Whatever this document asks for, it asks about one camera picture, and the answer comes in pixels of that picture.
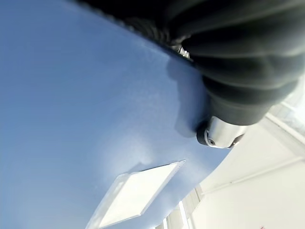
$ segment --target silver cylinder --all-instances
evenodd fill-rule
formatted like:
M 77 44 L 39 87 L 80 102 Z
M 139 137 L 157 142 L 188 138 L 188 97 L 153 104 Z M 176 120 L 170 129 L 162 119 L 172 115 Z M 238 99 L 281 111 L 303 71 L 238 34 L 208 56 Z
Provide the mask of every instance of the silver cylinder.
M 233 125 L 213 116 L 204 132 L 204 138 L 210 147 L 230 148 L 240 140 L 247 128 L 246 125 Z

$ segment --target blue panel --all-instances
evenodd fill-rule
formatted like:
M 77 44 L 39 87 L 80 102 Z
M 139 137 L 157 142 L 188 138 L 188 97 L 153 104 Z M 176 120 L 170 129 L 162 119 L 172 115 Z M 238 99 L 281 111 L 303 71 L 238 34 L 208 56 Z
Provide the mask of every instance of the blue panel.
M 183 58 L 65 1 L 0 2 L 2 229 L 84 229 L 121 173 L 186 160 L 141 217 L 156 226 L 228 150 Z

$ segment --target robotic arm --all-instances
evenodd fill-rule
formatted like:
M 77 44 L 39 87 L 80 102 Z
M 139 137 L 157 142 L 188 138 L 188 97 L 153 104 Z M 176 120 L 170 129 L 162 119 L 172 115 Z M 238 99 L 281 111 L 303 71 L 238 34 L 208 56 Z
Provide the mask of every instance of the robotic arm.
M 305 0 L 81 0 L 186 50 L 211 98 L 199 143 L 234 146 L 304 72 Z

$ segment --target bright light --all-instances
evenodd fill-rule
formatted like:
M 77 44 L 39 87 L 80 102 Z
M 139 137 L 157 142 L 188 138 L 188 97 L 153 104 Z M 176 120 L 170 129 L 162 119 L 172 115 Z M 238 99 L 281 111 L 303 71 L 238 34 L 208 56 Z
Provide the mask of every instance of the bright light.
M 189 224 L 187 222 L 186 213 L 185 213 L 185 209 L 184 209 L 182 201 L 179 202 L 179 210 L 180 210 L 180 214 L 181 214 L 181 218 L 182 218 L 182 222 L 183 222 L 183 228 L 189 229 Z
M 86 229 L 101 229 L 143 214 L 182 163 L 119 175 Z
M 167 229 L 167 221 L 166 221 L 166 218 L 163 219 L 163 229 Z

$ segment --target white wall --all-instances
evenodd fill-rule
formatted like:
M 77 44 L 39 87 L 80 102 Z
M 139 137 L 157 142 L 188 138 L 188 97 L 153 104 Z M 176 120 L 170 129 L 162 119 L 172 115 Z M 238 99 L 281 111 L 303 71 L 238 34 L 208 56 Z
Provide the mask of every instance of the white wall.
M 194 229 L 305 228 L 305 147 L 264 119 L 201 183 Z

